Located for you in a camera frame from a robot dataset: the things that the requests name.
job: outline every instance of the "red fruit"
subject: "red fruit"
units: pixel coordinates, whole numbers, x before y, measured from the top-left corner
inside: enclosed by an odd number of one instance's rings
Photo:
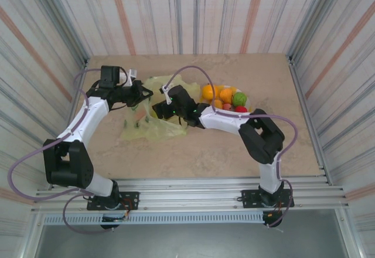
[[[235,112],[236,113],[246,113],[247,109],[243,106],[238,106],[238,107],[236,107]]]

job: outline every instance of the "yellow plastic bag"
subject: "yellow plastic bag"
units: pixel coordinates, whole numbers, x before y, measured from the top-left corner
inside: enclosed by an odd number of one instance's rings
[[[150,77],[144,83],[147,89],[153,91],[154,95],[149,99],[139,103],[132,108],[126,108],[124,130],[122,138],[134,140],[146,138],[148,140],[165,140],[171,137],[186,135],[187,124],[177,116],[173,116],[168,121],[158,119],[152,106],[165,100],[165,95],[159,89],[166,84],[171,76]],[[185,83],[181,75],[177,75],[172,81],[174,86],[181,85],[189,93],[195,102],[199,101],[200,87],[197,83]]]

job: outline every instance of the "purple cable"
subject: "purple cable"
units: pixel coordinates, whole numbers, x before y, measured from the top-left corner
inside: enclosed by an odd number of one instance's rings
[[[201,67],[199,66],[184,66],[184,67],[181,67],[179,70],[177,70],[175,72],[174,75],[172,75],[171,79],[169,79],[169,81],[165,84],[165,88],[168,88],[168,86],[170,85],[170,83],[172,82],[172,80],[176,77],[177,74],[179,74],[182,70],[185,70],[185,69],[188,69],[188,68],[194,68],[194,69],[199,69],[208,79],[210,85],[211,85],[211,88],[212,88],[212,92],[213,92],[213,97],[215,97],[215,88],[213,87],[213,83],[212,83],[212,80],[211,78],[209,77],[209,75],[207,74],[207,72],[205,72]],[[290,199],[289,199],[289,202],[288,202],[288,205],[284,211],[284,213],[280,216],[279,219],[277,219],[275,222],[273,222],[272,224],[268,225],[268,227],[272,227],[274,225],[276,225],[279,221],[282,220],[282,218],[285,216],[285,214],[288,212],[290,206],[292,205],[292,200],[293,200],[293,188],[292,188],[292,184],[286,180],[286,179],[282,179],[281,176],[280,176],[280,158],[281,156],[286,153],[295,143],[295,141],[297,140],[297,137],[298,137],[298,129],[297,129],[297,126],[289,119],[285,118],[285,117],[282,117],[282,116],[276,116],[276,115],[273,115],[273,114],[229,114],[229,113],[224,113],[220,110],[217,110],[215,108],[215,105],[214,105],[214,99],[212,99],[212,102],[211,102],[211,106],[213,108],[213,111],[216,113],[216,114],[219,114],[221,116],[226,116],[226,117],[235,117],[235,118],[264,118],[264,117],[267,117],[267,118],[276,118],[276,119],[280,119],[282,121],[285,121],[287,123],[289,123],[293,129],[294,129],[294,137],[292,139],[292,141],[289,143],[289,145],[287,145],[286,148],[284,148],[277,156],[277,159],[276,159],[276,176],[277,178],[282,181],[282,182],[286,182],[289,187],[290,187],[290,190],[291,190],[291,196],[290,196]]]
[[[75,78],[74,78],[74,82],[76,81],[76,79],[81,76],[82,74],[86,73],[86,72],[92,72],[92,71],[95,71],[95,70],[100,70],[100,69],[88,69],[88,70],[83,70],[81,71],[80,73],[78,73]],[[81,89],[78,89],[78,91],[84,96],[84,99],[85,99],[85,102],[86,102],[86,105],[88,106],[88,98],[86,96],[86,93],[81,90]],[[83,114],[81,116],[81,118],[78,120],[78,122],[76,123],[76,125],[71,129],[71,132],[73,133],[77,127],[81,124],[81,122],[84,120],[86,114],[87,114],[87,111],[88,109],[85,108],[84,111],[83,111]],[[13,174],[13,171],[14,169],[22,162],[24,162],[26,159],[48,149],[48,148],[51,148],[59,143],[61,143],[62,141],[64,141],[67,137],[69,137],[71,134],[70,133],[67,133],[65,136],[63,136],[62,138],[48,144],[48,145],[45,145],[44,147],[42,148],[38,148],[37,150],[33,151],[33,152],[30,152],[29,154],[25,155],[24,157],[20,158],[19,160],[17,160],[16,162],[13,163],[13,165],[10,167],[9,171],[8,171],[8,175],[7,175],[7,179],[8,179],[8,184],[9,186],[11,187],[11,189],[14,191],[14,193],[16,193],[17,195],[19,196],[22,196],[23,198],[26,198],[26,199],[30,199],[32,201],[46,201],[48,199],[53,199],[53,198],[57,198],[58,196],[60,195],[65,195],[65,194],[69,194],[71,192],[75,192],[75,191],[79,191],[80,189],[78,188],[73,188],[73,189],[68,189],[66,191],[63,191],[63,192],[59,192],[59,193],[56,193],[54,195],[49,195],[49,196],[44,196],[44,197],[36,197],[36,196],[29,196],[29,195],[26,195],[24,194],[23,192],[21,192],[15,185],[14,185],[14,182],[13,182],[13,179],[12,179],[12,174]]]
[[[64,208],[63,208],[63,221],[65,223],[65,225],[72,231],[76,232],[76,233],[81,233],[82,235],[97,235],[99,233],[107,233],[109,232],[111,229],[107,229],[107,230],[78,230],[74,227],[72,227],[68,221],[66,220],[66,209],[68,207],[68,204],[74,199],[74,198],[78,198],[79,196],[83,196],[83,195],[87,195],[86,193],[80,193],[78,195],[75,195],[75,196],[72,196],[64,205]]]

